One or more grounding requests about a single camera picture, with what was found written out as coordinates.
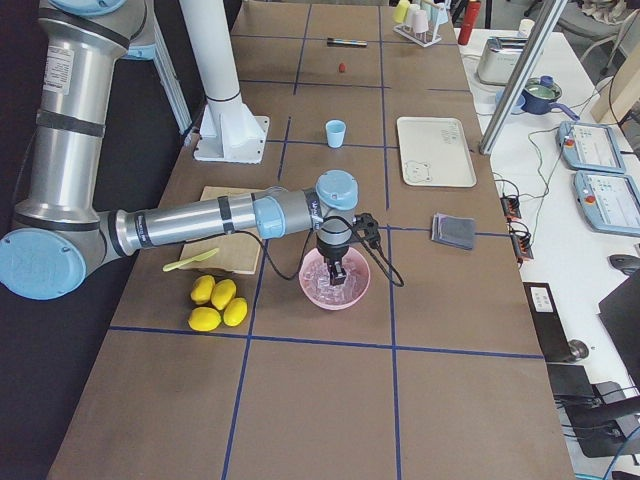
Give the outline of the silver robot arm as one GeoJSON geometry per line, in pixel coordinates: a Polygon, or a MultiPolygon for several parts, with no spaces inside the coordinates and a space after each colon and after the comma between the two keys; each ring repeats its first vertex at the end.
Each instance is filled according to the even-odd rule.
{"type": "Polygon", "coordinates": [[[30,190],[1,241],[1,281],[8,290],[55,299],[138,250],[250,228],[266,240],[315,232],[330,281],[345,281],[342,260],[354,236],[358,184],[342,170],[324,173],[306,190],[273,187],[167,209],[95,211],[115,63],[153,39],[153,5],[43,1],[38,20],[48,35],[48,53],[30,190]]]}

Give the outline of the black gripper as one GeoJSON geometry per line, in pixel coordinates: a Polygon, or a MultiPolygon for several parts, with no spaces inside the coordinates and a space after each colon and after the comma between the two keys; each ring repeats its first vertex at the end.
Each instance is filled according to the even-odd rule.
{"type": "Polygon", "coordinates": [[[316,248],[327,261],[331,286],[343,285],[346,280],[347,273],[341,260],[349,249],[351,237],[351,223],[343,217],[326,219],[317,232],[316,248]]]}

